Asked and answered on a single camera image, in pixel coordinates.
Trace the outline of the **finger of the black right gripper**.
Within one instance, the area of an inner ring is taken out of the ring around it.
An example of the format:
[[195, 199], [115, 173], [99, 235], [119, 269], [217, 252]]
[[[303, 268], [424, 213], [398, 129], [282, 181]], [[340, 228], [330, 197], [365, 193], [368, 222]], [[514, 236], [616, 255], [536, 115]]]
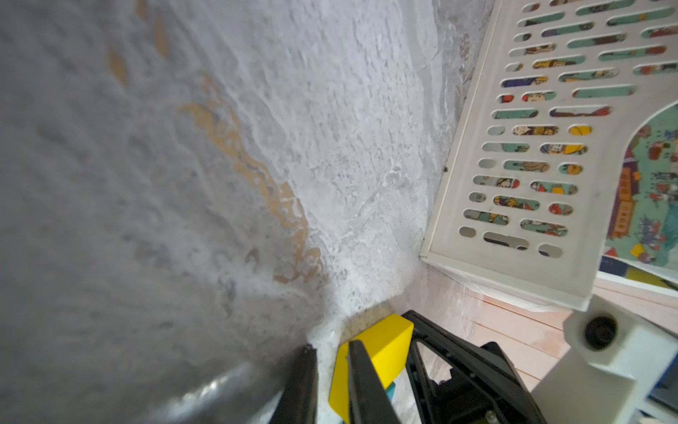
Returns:
[[[459, 338], [410, 310], [403, 318], [413, 323], [405, 369], [423, 423], [474, 423], [485, 416], [485, 398], [464, 363], [467, 351]], [[450, 378], [437, 383], [429, 376], [420, 352], [424, 346], [448, 365]]]

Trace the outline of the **white plastic file organizer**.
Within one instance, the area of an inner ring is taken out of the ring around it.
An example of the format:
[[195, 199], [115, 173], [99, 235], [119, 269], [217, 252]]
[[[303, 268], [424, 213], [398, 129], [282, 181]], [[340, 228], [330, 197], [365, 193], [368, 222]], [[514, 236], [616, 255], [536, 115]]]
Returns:
[[677, 105], [674, 1], [498, 1], [421, 259], [466, 284], [588, 307], [623, 159]]

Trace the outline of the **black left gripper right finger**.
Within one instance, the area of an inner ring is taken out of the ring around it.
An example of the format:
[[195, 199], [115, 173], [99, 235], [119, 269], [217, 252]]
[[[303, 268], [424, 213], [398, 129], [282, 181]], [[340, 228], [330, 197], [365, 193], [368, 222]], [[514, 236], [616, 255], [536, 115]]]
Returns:
[[399, 423], [362, 341], [349, 342], [349, 423]]

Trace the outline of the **illustrated Chinese history book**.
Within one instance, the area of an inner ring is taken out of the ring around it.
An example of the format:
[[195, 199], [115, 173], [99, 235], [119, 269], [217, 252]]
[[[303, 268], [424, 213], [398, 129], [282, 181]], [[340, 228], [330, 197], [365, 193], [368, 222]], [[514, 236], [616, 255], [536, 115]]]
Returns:
[[667, 106], [630, 140], [604, 254], [677, 270], [677, 105]]

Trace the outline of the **small yellow wooden block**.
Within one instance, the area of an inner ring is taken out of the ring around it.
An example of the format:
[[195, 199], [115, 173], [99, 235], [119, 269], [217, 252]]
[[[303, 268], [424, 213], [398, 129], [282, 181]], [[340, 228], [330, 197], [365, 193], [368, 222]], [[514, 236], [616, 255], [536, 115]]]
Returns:
[[[353, 338], [363, 342], [385, 390], [405, 368], [413, 330], [411, 321], [392, 314]], [[328, 398], [329, 406], [344, 423], [349, 423], [348, 352], [348, 342], [337, 351]]]

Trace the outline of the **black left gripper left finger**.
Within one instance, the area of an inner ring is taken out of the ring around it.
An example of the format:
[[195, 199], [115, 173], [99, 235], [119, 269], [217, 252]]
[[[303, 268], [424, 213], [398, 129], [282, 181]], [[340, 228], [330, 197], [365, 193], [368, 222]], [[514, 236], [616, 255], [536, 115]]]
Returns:
[[303, 346], [293, 362], [270, 424], [314, 424], [318, 410], [318, 358], [310, 344]]

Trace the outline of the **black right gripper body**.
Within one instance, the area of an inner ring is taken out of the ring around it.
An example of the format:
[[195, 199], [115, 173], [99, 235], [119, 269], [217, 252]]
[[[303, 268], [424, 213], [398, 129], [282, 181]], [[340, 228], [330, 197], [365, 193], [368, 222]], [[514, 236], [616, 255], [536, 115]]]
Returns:
[[496, 342], [462, 343], [434, 352], [450, 366], [450, 378], [429, 383], [430, 423], [544, 423], [513, 365]]

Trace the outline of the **teal wooden block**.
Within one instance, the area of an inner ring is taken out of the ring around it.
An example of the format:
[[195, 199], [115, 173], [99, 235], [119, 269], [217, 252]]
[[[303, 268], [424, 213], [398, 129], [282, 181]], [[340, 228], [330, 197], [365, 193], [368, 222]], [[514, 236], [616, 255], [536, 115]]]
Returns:
[[388, 386], [388, 388], [386, 388], [386, 390], [385, 390], [385, 393], [386, 393], [386, 395], [387, 395], [387, 398], [388, 398], [388, 400], [389, 400], [390, 402], [392, 402], [393, 399], [394, 399], [396, 387], [397, 387], [397, 386], [396, 386], [396, 383], [393, 382], [393, 383], [390, 383], [390, 385]]

